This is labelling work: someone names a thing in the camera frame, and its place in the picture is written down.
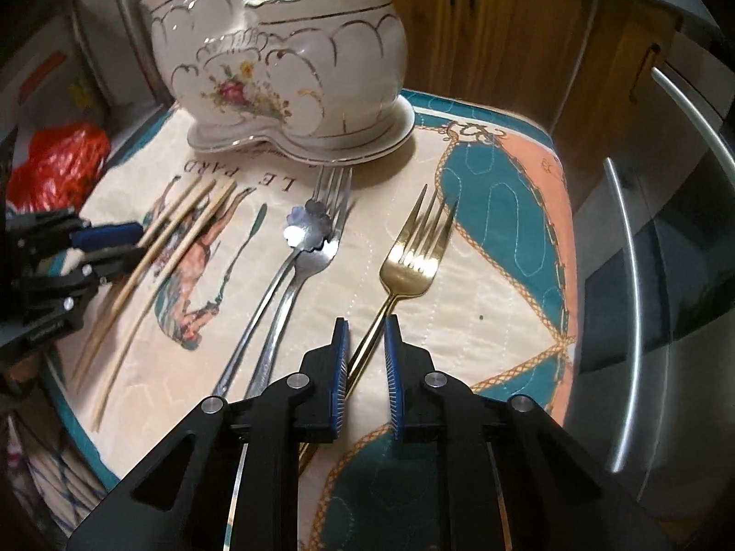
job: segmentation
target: placemat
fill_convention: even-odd
[[[309,279],[295,304],[273,379],[297,370],[304,352],[328,342],[334,319],[359,343],[385,293],[380,265],[422,186],[458,198],[456,229],[435,282],[398,304],[403,338],[427,348],[438,370],[506,399],[523,392],[561,420],[576,338],[576,267],[561,164],[548,135],[520,117],[405,91],[416,110],[409,141],[354,168],[354,208],[339,253]],[[131,298],[79,393],[65,387],[90,330],[60,342],[44,368],[61,420],[109,488],[201,398],[207,396],[289,253],[286,216],[311,194],[317,168],[268,146],[197,156],[185,145],[192,123],[173,113],[140,151],[113,168],[87,201],[93,223],[149,222],[194,175],[231,176],[238,187],[163,284],[120,370],[101,429],[92,411],[115,346],[151,288],[167,253]],[[244,245],[259,211],[266,215]],[[270,309],[233,383],[242,397],[273,315]],[[425,550],[436,546],[436,467],[430,444],[394,446],[382,344],[348,401],[337,443],[320,449],[301,478],[303,548]]]

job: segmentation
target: wooden chopstick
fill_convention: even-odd
[[[130,349],[130,346],[133,342],[133,339],[135,338],[135,333],[137,332],[138,327],[140,327],[142,320],[145,318],[146,314],[148,314],[148,311],[153,305],[153,302],[156,299],[156,296],[158,294],[158,290],[160,289],[161,285],[166,283],[166,280],[170,275],[174,272],[176,266],[178,266],[179,261],[184,257],[186,252],[189,250],[191,245],[194,243],[194,241],[199,236],[199,232],[204,228],[204,226],[207,225],[207,222],[214,217],[214,214],[217,213],[217,210],[219,207],[221,207],[224,202],[227,200],[229,195],[232,193],[232,191],[235,189],[237,185],[237,182],[233,180],[232,178],[227,179],[225,182],[225,185],[217,192],[217,194],[214,196],[214,198],[209,202],[207,207],[204,209],[204,213],[202,213],[199,218],[197,218],[196,222],[194,222],[194,225],[189,229],[184,239],[181,241],[181,244],[176,248],[174,251],[174,254],[171,255],[171,258],[168,260],[166,265],[164,265],[163,269],[158,275],[158,287],[152,288],[151,294],[148,296],[148,299],[146,299],[146,302],[141,306],[141,308],[138,310],[138,314],[135,317],[135,321],[133,321],[132,325],[130,326],[128,333],[126,337],[123,340],[122,346],[118,350],[115,351],[116,358],[113,361],[113,369],[110,372],[107,382],[104,385],[104,390],[102,392],[102,399],[99,401],[97,408],[95,410],[95,415],[92,422],[92,429],[94,431],[98,431],[100,424],[102,423],[102,416],[104,415],[104,410],[107,406],[107,402],[109,401],[109,394],[113,389],[113,385],[115,384],[115,379],[117,379],[118,374],[120,372],[120,367],[123,364],[123,361],[125,360],[125,357],[127,356],[128,350]]]
[[[79,360],[76,362],[76,366],[71,373],[71,384],[74,386],[76,391],[82,387],[82,382],[86,378],[94,358],[97,356],[99,348],[102,346],[102,342],[104,342],[105,336],[115,323],[115,320],[124,307],[130,292],[132,292],[132,289],[137,285],[137,281],[142,273],[148,269],[148,265],[152,259],[160,254],[160,251],[165,246],[168,238],[172,233],[174,233],[174,230],[179,223],[181,223],[183,218],[185,218],[191,209],[204,198],[204,195],[214,188],[215,181],[211,180],[207,186],[196,192],[194,198],[188,201],[185,207],[179,209],[181,202],[186,199],[194,186],[199,184],[200,181],[201,176],[197,176],[196,179],[192,180],[191,184],[188,184],[181,193],[176,196],[170,205],[165,207],[163,213],[161,213],[155,221],[152,222],[146,230],[146,233],[143,234],[141,240],[138,241],[137,246],[148,246],[151,240],[153,240],[153,237],[156,236],[159,228],[163,225],[163,222],[165,222],[174,213],[174,211],[178,211],[166,229],[164,229],[158,238],[156,238],[156,242],[153,243],[153,246],[148,249],[146,255],[135,268],[135,271],[126,279],[114,284],[107,293],[107,296],[105,296],[104,302],[101,304],[100,310],[97,313],[97,322],[95,323],[89,338],[87,338],[85,347],[82,350],[82,355],[80,355]]]

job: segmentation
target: red bag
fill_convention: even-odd
[[[79,210],[97,184],[109,151],[107,134],[94,124],[38,130],[28,146],[28,160],[10,175],[6,197],[19,213]]]

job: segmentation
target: fork handle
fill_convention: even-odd
[[[375,319],[370,324],[368,332],[365,333],[365,337],[359,343],[359,346],[355,350],[355,353],[350,357],[347,363],[347,392],[345,397],[350,397],[357,381],[360,379],[360,375],[365,371],[365,367],[373,357],[375,347],[380,338],[380,334],[383,333],[383,325],[385,325],[385,318],[391,313],[393,307],[398,302],[398,296],[393,294],[389,295],[385,299],[385,302],[381,306]],[[304,472],[306,466],[310,463],[314,454],[319,449],[319,444],[316,443],[302,443],[299,446],[299,474]]]
[[[299,295],[305,281],[303,277],[295,275],[288,288],[286,288],[281,302],[278,303],[276,315],[273,317],[271,328],[268,330],[266,343],[263,344],[263,350],[258,357],[258,363],[255,365],[255,372],[248,384],[248,390],[245,392],[245,399],[259,396],[268,386],[278,345],[281,343],[288,318],[291,316],[291,310],[293,310],[293,302],[296,300],[296,296]]]
[[[255,312],[250,318],[250,321],[248,322],[245,331],[243,331],[243,334],[240,337],[240,341],[237,343],[237,346],[234,349],[232,356],[230,356],[230,359],[227,361],[227,366],[225,366],[225,370],[222,371],[222,375],[220,376],[217,385],[212,390],[213,396],[227,396],[227,392],[229,391],[230,385],[232,385],[232,380],[237,373],[237,369],[240,368],[240,364],[243,362],[245,348],[248,347],[248,344],[253,337],[253,333],[255,333],[255,328],[258,326],[258,323],[260,322],[263,313],[266,312],[266,309],[271,303],[271,299],[273,299],[273,295],[276,293],[276,290],[281,285],[283,278],[286,277],[286,274],[296,262],[296,257],[299,256],[299,253],[300,250],[293,250],[288,256],[288,259],[283,262],[276,274],[273,276],[271,283],[268,284],[266,293],[263,294],[263,298],[260,299],[260,302],[258,303],[258,308],[255,309]]]

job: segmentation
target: gold fork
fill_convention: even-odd
[[[429,207],[418,222],[421,203],[424,202],[426,185],[421,190],[416,204],[411,210],[406,223],[393,243],[388,256],[380,268],[380,281],[388,292],[388,298],[373,319],[368,332],[362,338],[357,350],[347,364],[347,393],[355,389],[357,381],[365,371],[365,367],[373,356],[378,338],[383,331],[385,318],[391,313],[398,300],[417,298],[429,289],[434,281],[436,270],[442,261],[451,233],[457,203],[452,206],[446,221],[439,226],[443,205],[439,204],[435,218],[429,223],[431,209],[436,202],[436,191],[431,196]],[[299,450],[299,474],[304,471],[318,448],[317,444],[301,444]]]

